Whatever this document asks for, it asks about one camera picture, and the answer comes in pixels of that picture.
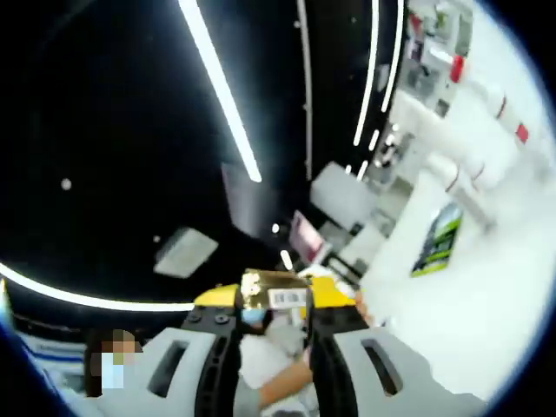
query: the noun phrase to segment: black ceiling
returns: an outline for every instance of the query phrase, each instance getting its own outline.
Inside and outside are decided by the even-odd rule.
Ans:
[[[369,3],[307,2],[315,173],[353,157]],[[268,208],[270,227],[308,205],[296,1],[199,4],[263,183],[283,201]],[[230,221],[221,166],[242,161],[177,0],[37,2],[31,16],[11,7],[26,20],[6,34],[1,262],[57,288],[133,301],[189,301],[245,267],[274,267],[275,247]],[[158,245],[182,226],[220,247],[187,280],[154,274]],[[10,292],[14,309],[45,320],[31,292]]]

